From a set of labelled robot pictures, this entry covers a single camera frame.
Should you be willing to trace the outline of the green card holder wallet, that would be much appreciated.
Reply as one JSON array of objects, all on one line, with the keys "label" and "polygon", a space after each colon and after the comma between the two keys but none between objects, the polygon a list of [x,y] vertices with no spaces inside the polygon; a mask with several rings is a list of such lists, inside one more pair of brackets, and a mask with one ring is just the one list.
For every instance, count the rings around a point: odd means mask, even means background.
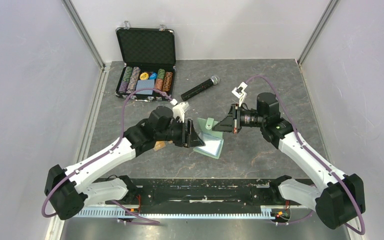
[{"label": "green card holder wallet", "polygon": [[197,118],[200,132],[198,136],[203,140],[204,146],[197,146],[193,148],[193,151],[204,156],[219,159],[224,139],[221,131],[214,131],[212,128],[219,122],[213,118]]}]

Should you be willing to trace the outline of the clear acrylic card tray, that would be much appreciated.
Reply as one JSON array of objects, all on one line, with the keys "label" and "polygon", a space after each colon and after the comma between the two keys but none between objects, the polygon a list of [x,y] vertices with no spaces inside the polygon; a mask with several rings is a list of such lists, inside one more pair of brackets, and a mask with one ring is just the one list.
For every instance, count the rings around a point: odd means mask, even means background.
[{"label": "clear acrylic card tray", "polygon": [[177,147],[191,148],[187,146],[187,118],[185,122],[178,122],[174,117],[170,117],[168,123],[161,130],[156,131],[156,142],[157,141],[172,141]]}]

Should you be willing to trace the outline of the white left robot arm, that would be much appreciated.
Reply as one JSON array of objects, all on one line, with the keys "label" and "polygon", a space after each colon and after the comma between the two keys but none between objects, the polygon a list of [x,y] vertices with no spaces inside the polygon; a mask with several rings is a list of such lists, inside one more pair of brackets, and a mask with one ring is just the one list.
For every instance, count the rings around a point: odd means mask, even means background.
[{"label": "white left robot arm", "polygon": [[66,168],[58,164],[51,167],[45,183],[42,215],[53,217],[46,212],[48,203],[60,220],[74,217],[88,205],[119,200],[125,204],[133,203],[137,190],[128,177],[101,182],[98,178],[153,149],[157,142],[172,142],[181,148],[204,146],[193,120],[185,117],[188,109],[187,102],[172,108],[158,106],[149,117],[129,127],[113,143],[87,159]]}]

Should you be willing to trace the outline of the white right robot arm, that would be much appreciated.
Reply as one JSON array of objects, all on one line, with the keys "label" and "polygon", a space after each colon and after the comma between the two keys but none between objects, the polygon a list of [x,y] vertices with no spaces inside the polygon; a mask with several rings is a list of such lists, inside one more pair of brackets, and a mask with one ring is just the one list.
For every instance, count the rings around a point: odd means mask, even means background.
[{"label": "white right robot arm", "polygon": [[307,185],[288,175],[276,178],[270,182],[268,191],[273,203],[292,201],[305,206],[333,230],[358,218],[358,232],[364,234],[362,214],[366,204],[363,180],[355,173],[344,173],[317,153],[293,124],[281,116],[275,94],[260,93],[255,109],[232,104],[227,116],[212,130],[238,134],[243,127],[259,128],[263,138],[292,159],[313,182],[313,185]]}]

